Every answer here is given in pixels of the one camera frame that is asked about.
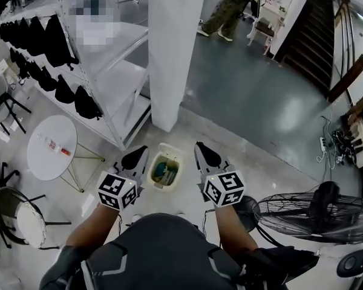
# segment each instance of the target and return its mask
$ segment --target sneaker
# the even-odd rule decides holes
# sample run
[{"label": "sneaker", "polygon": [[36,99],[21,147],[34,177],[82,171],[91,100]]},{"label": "sneaker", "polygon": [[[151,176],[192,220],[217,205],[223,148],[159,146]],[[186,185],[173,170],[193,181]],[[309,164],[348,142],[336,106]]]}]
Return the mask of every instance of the sneaker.
[{"label": "sneaker", "polygon": [[201,34],[202,36],[210,36],[208,33],[205,33],[202,29],[201,26],[198,27],[197,33]]},{"label": "sneaker", "polygon": [[220,37],[222,37],[223,39],[225,39],[226,41],[228,41],[228,42],[232,42],[232,39],[229,39],[228,37],[225,37],[223,34],[222,34],[222,31],[218,31],[218,35],[220,36]]}]

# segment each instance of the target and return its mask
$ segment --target wooden stair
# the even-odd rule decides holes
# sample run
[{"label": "wooden stair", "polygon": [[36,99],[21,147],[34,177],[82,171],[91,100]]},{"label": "wooden stair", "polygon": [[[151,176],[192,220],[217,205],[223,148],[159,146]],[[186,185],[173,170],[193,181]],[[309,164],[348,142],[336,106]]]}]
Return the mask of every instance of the wooden stair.
[{"label": "wooden stair", "polygon": [[332,0],[307,0],[276,60],[292,67],[327,95],[335,45]]}]

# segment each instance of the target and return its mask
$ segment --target white metal shelf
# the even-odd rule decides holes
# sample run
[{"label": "white metal shelf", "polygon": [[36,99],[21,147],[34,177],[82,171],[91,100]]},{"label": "white metal shelf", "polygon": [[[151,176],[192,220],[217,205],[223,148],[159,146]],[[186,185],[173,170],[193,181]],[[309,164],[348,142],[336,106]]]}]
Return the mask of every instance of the white metal shelf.
[{"label": "white metal shelf", "polygon": [[56,13],[57,8],[59,8],[57,0],[33,0],[25,7],[16,8],[13,13],[5,10],[0,18],[1,22],[12,22],[34,16],[51,16]]},{"label": "white metal shelf", "polygon": [[61,74],[73,91],[75,86],[82,85],[100,106],[101,119],[83,118],[76,112],[74,103],[60,103],[55,99],[54,91],[46,92],[38,83],[36,87],[60,108],[124,150],[151,115],[150,100],[139,95],[148,73],[141,66],[124,60],[148,40],[148,28],[114,22],[113,17],[104,15],[71,16],[76,5],[80,7],[80,0],[77,1],[35,0],[13,14],[3,16],[1,22],[37,16],[46,28],[49,16],[58,15],[67,43],[80,62],[71,65],[73,70],[66,65],[53,68],[44,54],[33,57],[25,50],[14,50],[29,61],[35,61],[39,67],[45,66],[53,78],[57,79]]},{"label": "white metal shelf", "polygon": [[102,100],[110,116],[114,116],[124,102],[140,86],[145,69],[122,60],[96,81]]},{"label": "white metal shelf", "polygon": [[85,22],[77,16],[76,43],[83,46],[92,75],[102,76],[148,40],[148,28],[127,22]]}]

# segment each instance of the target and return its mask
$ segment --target person's hand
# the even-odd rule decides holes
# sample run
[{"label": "person's hand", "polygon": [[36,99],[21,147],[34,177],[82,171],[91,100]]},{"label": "person's hand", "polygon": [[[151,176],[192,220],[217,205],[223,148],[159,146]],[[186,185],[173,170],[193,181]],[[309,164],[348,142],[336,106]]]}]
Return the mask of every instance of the person's hand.
[{"label": "person's hand", "polygon": [[348,118],[348,125],[351,126],[357,119],[358,116],[356,115],[356,113],[352,113]]}]

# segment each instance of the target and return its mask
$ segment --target olive cargo pants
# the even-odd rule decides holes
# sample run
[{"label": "olive cargo pants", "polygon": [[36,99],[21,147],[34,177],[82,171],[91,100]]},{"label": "olive cargo pants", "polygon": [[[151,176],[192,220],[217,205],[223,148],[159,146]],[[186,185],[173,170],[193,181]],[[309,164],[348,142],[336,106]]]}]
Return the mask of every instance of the olive cargo pants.
[{"label": "olive cargo pants", "polygon": [[201,29],[212,34],[218,31],[222,26],[222,34],[229,39],[234,36],[234,31],[238,24],[238,18],[243,12],[249,1],[245,0],[221,0],[216,6],[215,11],[211,14],[209,20],[205,22]]}]

